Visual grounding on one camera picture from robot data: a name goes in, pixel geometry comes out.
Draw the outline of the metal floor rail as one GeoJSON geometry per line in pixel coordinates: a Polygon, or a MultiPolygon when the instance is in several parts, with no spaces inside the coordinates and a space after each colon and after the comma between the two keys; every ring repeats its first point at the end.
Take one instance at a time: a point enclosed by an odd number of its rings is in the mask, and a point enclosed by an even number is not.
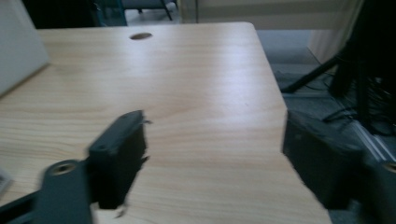
{"type": "Polygon", "coordinates": [[[357,121],[353,121],[351,126],[356,135],[377,161],[396,163],[396,152],[392,152],[379,136],[369,133],[357,121]]]}

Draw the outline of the black tripod stand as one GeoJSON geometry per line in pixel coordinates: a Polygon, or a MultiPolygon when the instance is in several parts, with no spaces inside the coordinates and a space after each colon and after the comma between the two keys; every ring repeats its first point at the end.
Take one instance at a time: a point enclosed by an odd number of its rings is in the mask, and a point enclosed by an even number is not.
{"type": "Polygon", "coordinates": [[[331,68],[329,94],[341,98],[354,86],[356,120],[376,134],[381,122],[392,124],[396,134],[396,0],[363,0],[345,46],[281,91],[293,93],[331,68]]]}

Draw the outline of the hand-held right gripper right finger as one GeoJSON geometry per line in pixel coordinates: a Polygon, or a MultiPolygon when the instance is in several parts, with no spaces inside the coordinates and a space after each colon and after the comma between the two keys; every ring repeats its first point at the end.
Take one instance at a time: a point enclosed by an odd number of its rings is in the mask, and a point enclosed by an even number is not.
{"type": "Polygon", "coordinates": [[[345,209],[363,149],[325,122],[303,112],[287,115],[283,154],[327,209],[345,209]]]}

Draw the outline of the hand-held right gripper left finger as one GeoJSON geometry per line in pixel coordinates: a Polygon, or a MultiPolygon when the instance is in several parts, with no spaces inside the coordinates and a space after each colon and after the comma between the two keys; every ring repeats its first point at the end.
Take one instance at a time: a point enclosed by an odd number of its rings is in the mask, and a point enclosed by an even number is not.
{"type": "Polygon", "coordinates": [[[148,159],[142,110],[118,117],[89,147],[92,201],[101,209],[125,202],[137,173],[148,159]]]}

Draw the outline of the white plastic storage box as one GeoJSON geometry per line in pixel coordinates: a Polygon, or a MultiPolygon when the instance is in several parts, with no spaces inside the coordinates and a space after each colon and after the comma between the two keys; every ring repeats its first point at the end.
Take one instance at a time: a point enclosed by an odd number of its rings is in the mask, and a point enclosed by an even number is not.
{"type": "Polygon", "coordinates": [[[0,96],[50,61],[21,0],[0,0],[0,96]]]}

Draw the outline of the chair legs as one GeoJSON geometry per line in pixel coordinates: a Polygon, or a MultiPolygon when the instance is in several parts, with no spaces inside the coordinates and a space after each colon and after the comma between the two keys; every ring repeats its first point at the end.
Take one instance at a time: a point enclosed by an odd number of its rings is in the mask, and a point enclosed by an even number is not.
{"type": "Polygon", "coordinates": [[[136,21],[173,20],[170,5],[177,7],[177,0],[121,0],[121,6],[129,23],[136,21]]]}

